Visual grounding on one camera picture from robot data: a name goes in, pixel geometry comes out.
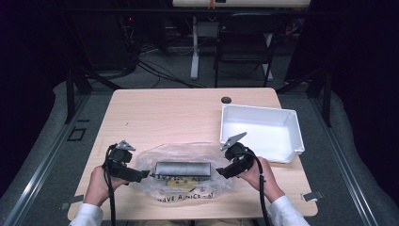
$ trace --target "cable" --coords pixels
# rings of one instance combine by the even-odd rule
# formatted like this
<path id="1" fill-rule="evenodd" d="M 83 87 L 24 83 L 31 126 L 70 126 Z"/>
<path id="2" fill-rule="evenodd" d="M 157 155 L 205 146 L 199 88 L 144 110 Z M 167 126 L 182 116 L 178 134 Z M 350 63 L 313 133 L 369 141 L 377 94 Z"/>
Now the cable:
<path id="1" fill-rule="evenodd" d="M 190 25 L 190 23 L 187 21 L 187 18 L 186 17 L 184 17 L 184 21 L 185 21 L 185 24 L 187 24 L 187 26 L 188 26 L 188 28 L 191 30 L 191 33 L 193 32 L 193 27 Z"/>
<path id="2" fill-rule="evenodd" d="M 156 81 L 156 83 L 154 83 L 154 84 L 151 86 L 151 89 L 155 88 L 155 86 L 158 85 L 159 82 L 161 82 L 161 77 L 160 77 L 160 76 L 158 76 L 158 80 Z"/>
<path id="3" fill-rule="evenodd" d="M 263 214 L 263 219 L 264 219 L 264 223 L 266 225 L 268 225 L 268 217 L 267 217 L 267 212 L 266 212 L 266 204 L 264 202 L 264 183 L 266 183 L 265 179 L 264 179 L 264 174 L 263 174 L 263 167 L 261 164 L 261 161 L 259 160 L 259 158 L 253 154 L 253 153 L 246 153 L 246 152 L 238 152 L 238 153 L 243 153 L 243 154 L 248 154 L 250 156 L 252 156 L 255 161 L 258 164 L 258 169 L 259 169 L 259 198 L 261 199 L 261 207 L 262 207 L 262 214 Z"/>
<path id="4" fill-rule="evenodd" d="M 154 67 L 149 65 L 149 63 L 154 64 L 154 65 L 162 68 L 163 70 L 165 70 L 169 74 L 157 71 Z M 145 61 L 145 60 L 139 60 L 138 63 L 137 63 L 137 66 L 142 68 L 143 70 L 145 70 L 148 73 L 151 73 L 151 74 L 153 74 L 155 76 L 158 76 L 159 78 L 163 78 L 163 79 L 166 79 L 166 80 L 169 80 L 169 81 L 172 81 L 172 82 L 177 82 L 177 83 L 183 84 L 183 85 L 185 85 L 185 86 L 187 86 L 189 88 L 206 88 L 205 86 L 203 86 L 200 83 L 185 82 L 182 79 L 176 77 L 173 73 L 171 73 L 170 71 L 168 71 L 164 67 L 162 67 L 162 66 L 160 66 L 160 65 L 158 65 L 156 63 L 153 63 L 153 62 L 149 62 L 149 61 Z"/>
<path id="5" fill-rule="evenodd" d="M 111 75 L 102 75 L 102 77 L 106 78 L 107 80 L 122 78 L 122 77 L 127 76 L 135 71 L 136 65 L 132 65 L 132 66 L 133 67 L 124 69 L 123 72 L 121 72 L 121 73 L 115 73 L 115 74 L 111 74 Z"/>
<path id="6" fill-rule="evenodd" d="M 109 205 L 111 208 L 111 223 L 112 226 L 116 225 L 116 213 L 115 213 L 115 197 L 114 197 L 114 188 L 112 187 L 112 181 L 111 181 L 111 173 L 109 172 L 109 167 L 108 167 L 108 156 L 109 152 L 113 149 L 113 146 L 110 146 L 108 150 L 106 151 L 105 155 L 105 161 L 104 161 L 104 179 L 105 182 L 108 186 L 108 195 L 109 195 Z"/>
<path id="7" fill-rule="evenodd" d="M 213 40 L 213 38 L 207 38 L 207 39 L 205 39 L 203 42 L 199 43 L 198 46 L 202 46 L 202 45 L 203 45 L 204 43 L 206 43 L 208 40 Z M 173 52 L 175 52 L 176 54 L 181 55 L 181 56 L 187 55 L 187 54 L 193 52 L 193 50 L 194 50 L 194 46 L 192 46 L 192 45 L 190 45 L 190 46 L 171 46 L 171 44 L 170 44 L 169 48 L 171 48 L 171 49 L 173 50 Z M 176 49 L 178 49 L 178 48 L 190 48 L 190 50 L 188 50 L 188 51 L 185 52 L 185 53 L 179 53 L 178 51 L 176 51 Z"/>

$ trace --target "plastic bag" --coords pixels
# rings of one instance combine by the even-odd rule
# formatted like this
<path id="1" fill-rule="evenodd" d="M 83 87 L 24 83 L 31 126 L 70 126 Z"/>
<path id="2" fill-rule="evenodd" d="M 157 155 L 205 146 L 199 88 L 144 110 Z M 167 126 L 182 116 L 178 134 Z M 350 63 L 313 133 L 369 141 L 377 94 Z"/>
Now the plastic bag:
<path id="1" fill-rule="evenodd" d="M 141 183 L 131 183 L 160 202 L 213 199 L 233 190 L 235 178 L 226 179 L 215 169 L 225 168 L 230 162 L 224 158 L 219 145 L 214 143 L 164 144 L 140 153 L 136 157 L 136 170 L 150 170 L 150 176 Z M 157 162 L 209 162 L 211 179 L 206 181 L 174 178 L 158 179 L 153 176 Z"/>

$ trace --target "metal bracket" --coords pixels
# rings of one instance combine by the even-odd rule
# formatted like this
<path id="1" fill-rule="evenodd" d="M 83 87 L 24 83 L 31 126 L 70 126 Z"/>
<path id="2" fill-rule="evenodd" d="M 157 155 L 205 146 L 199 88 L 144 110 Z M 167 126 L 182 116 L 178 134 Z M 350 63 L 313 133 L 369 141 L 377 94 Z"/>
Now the metal bracket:
<path id="1" fill-rule="evenodd" d="M 315 201 L 317 202 L 319 199 L 324 198 L 324 195 L 321 191 L 315 191 L 308 194 L 301 194 L 302 200 L 308 201 Z"/>
<path id="2" fill-rule="evenodd" d="M 69 202 L 63 202 L 62 204 L 60 204 L 59 209 L 60 210 L 69 209 L 72 203 L 81 202 L 83 199 L 84 199 L 83 195 L 72 197 L 70 198 Z"/>
<path id="3" fill-rule="evenodd" d="M 220 147 L 220 151 L 225 151 L 226 149 L 229 149 L 233 144 L 238 142 L 242 137 L 244 137 L 247 134 L 247 132 L 244 132 L 242 134 L 236 135 L 229 137 L 229 139 L 226 141 L 226 143 L 223 144 L 222 147 Z"/>
<path id="4" fill-rule="evenodd" d="M 117 147 L 117 149 L 126 150 L 126 151 L 135 151 L 136 149 L 132 147 L 126 140 L 121 141 Z"/>

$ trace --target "white tray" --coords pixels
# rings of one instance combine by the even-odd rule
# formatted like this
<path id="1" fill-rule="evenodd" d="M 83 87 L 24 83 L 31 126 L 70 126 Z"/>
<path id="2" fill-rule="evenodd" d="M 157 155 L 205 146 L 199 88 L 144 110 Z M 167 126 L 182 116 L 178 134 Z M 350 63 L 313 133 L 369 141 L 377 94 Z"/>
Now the white tray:
<path id="1" fill-rule="evenodd" d="M 247 132 L 238 142 L 270 162 L 290 163 L 305 151 L 294 110 L 223 105 L 220 143 Z"/>

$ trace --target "black cable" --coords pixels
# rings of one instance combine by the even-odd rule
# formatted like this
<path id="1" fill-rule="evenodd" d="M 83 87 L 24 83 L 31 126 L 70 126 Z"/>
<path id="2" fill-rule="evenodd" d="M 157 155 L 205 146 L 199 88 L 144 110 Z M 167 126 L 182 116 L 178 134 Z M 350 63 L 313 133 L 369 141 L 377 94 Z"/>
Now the black cable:
<path id="1" fill-rule="evenodd" d="M 115 197 L 114 197 L 114 188 L 112 187 L 111 181 L 111 173 L 109 172 L 108 167 L 108 156 L 109 152 L 113 149 L 114 146 L 110 146 L 106 151 L 105 161 L 104 161 L 104 179 L 108 186 L 108 195 L 109 195 L 109 205 L 111 208 L 111 223 L 112 226 L 116 225 L 116 213 L 115 213 Z"/>
<path id="2" fill-rule="evenodd" d="M 261 161 L 253 153 L 247 153 L 247 152 L 238 152 L 238 153 L 248 154 L 248 155 L 252 156 L 255 159 L 255 161 L 258 163 L 258 169 L 259 169 L 259 196 L 260 196 L 260 199 L 261 199 L 261 207 L 262 207 L 262 214 L 263 214 L 264 223 L 266 225 L 268 225 L 269 221 L 268 221 L 268 217 L 267 217 L 266 204 L 264 202 L 264 191 L 263 191 L 264 183 L 266 181 L 264 179 L 263 167 L 262 167 Z"/>
<path id="3" fill-rule="evenodd" d="M 153 89 L 156 85 L 158 85 L 159 82 L 161 82 L 161 77 L 158 76 L 158 80 L 151 86 L 151 89 Z"/>
<path id="4" fill-rule="evenodd" d="M 151 73 L 155 76 L 158 76 L 160 78 L 172 81 L 172 82 L 176 82 L 176 83 L 180 83 L 183 84 L 189 88 L 206 88 L 205 86 L 203 86 L 202 84 L 199 83 L 188 83 L 188 82 L 184 82 L 183 80 L 177 78 L 173 73 L 169 72 L 168 70 L 166 70 L 165 68 L 162 68 L 160 65 L 157 65 L 158 67 L 161 67 L 162 69 L 164 69 L 165 71 L 167 71 L 169 74 L 166 73 L 162 73 L 157 71 L 154 67 L 152 67 L 151 65 L 149 65 L 148 63 L 146 63 L 143 60 L 139 60 L 139 62 L 137 63 L 137 66 L 142 68 L 143 70 L 145 70 L 148 73 Z"/>
<path id="5" fill-rule="evenodd" d="M 121 73 L 115 73 L 115 74 L 111 74 L 111 75 L 102 75 L 102 77 L 106 78 L 107 80 L 125 77 L 125 76 L 131 74 L 132 72 L 134 72 L 136 69 L 136 65 L 130 65 L 130 66 L 132 66 L 132 67 L 128 67 L 128 68 L 124 69 Z"/>

